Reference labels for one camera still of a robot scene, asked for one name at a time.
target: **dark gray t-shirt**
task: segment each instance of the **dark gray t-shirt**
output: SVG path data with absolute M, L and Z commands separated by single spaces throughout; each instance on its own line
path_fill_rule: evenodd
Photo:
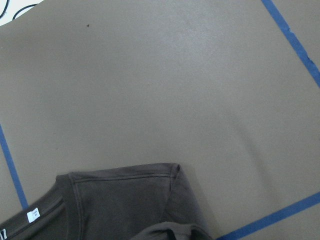
M 0 225 L 8 240 L 211 240 L 176 163 L 71 172 Z

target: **garment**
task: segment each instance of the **garment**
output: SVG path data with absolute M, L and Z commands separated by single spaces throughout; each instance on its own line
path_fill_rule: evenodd
M 49 192 L 0 230 L 8 240 L 212 239 L 176 163 L 59 175 Z

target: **black cable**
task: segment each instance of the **black cable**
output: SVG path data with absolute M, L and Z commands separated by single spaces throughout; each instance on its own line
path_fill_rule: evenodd
M 12 18 L 12 20 L 15 20 L 15 19 L 16 19 L 16 16 L 17 16 L 21 11 L 23 11 L 23 10 L 25 10 L 25 9 L 27 9 L 27 8 L 34 7 L 35 5 L 37 5 L 37 4 L 32 4 L 32 5 L 25 6 L 25 7 L 21 8 L 19 11 L 17 11 L 17 12 L 15 13 L 15 15 L 14 15 L 13 18 Z
M 8 5 L 9 5 L 9 0 L 6 0 L 6 4 L 4 6 L 3 12 L 0 15 L 0 19 L 5 15 L 7 8 L 8 8 Z

